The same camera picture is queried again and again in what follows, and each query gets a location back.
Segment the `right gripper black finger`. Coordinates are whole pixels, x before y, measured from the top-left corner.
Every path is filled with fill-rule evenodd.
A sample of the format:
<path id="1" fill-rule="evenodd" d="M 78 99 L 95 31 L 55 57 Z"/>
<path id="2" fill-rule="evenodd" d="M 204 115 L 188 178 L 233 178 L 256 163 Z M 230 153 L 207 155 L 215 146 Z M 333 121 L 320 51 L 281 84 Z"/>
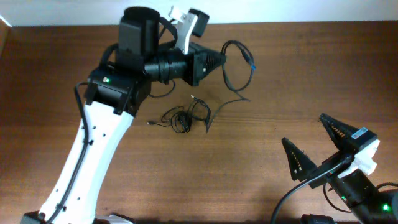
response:
<path id="1" fill-rule="evenodd" d="M 287 155 L 290 176 L 293 181 L 304 181 L 315 176 L 317 165 L 287 137 L 281 140 Z"/>
<path id="2" fill-rule="evenodd" d="M 325 113 L 320 115 L 319 120 L 339 152 L 359 152 L 363 149 L 363 146 L 351 137 L 359 131 L 358 128 L 338 121 Z"/>

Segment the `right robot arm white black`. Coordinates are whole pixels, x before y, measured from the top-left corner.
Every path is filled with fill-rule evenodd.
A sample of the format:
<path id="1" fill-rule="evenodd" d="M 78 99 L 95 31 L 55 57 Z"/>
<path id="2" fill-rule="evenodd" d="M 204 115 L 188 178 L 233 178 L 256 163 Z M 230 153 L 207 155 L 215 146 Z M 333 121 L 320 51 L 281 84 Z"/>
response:
<path id="1" fill-rule="evenodd" d="M 361 223 L 397 223 L 397 184 L 374 185 L 369 180 L 377 164 L 373 157 L 380 140 L 368 128 L 356 128 L 322 113 L 319 120 L 337 152 L 317 166 L 289 139 L 281 142 L 287 155 L 292 180 L 299 184 L 289 190 L 274 209 L 271 222 L 276 221 L 283 203 L 305 186 L 315 189 L 330 185 L 343 203 Z"/>

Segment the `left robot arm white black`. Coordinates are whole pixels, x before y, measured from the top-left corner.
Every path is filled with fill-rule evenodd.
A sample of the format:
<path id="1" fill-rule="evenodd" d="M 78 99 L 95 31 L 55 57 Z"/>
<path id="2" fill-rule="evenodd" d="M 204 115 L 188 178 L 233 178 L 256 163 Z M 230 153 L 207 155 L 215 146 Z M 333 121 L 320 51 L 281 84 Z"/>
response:
<path id="1" fill-rule="evenodd" d="M 153 82 L 180 78 L 197 86 L 225 63 L 223 54 L 190 41 L 203 35 L 208 20 L 197 9 L 173 7 L 166 18 L 147 7 L 125 9 L 118 41 L 76 97 L 81 122 L 60 177 L 40 210 L 25 213 L 22 223 L 132 223 L 124 215 L 96 215 L 104 177 Z"/>

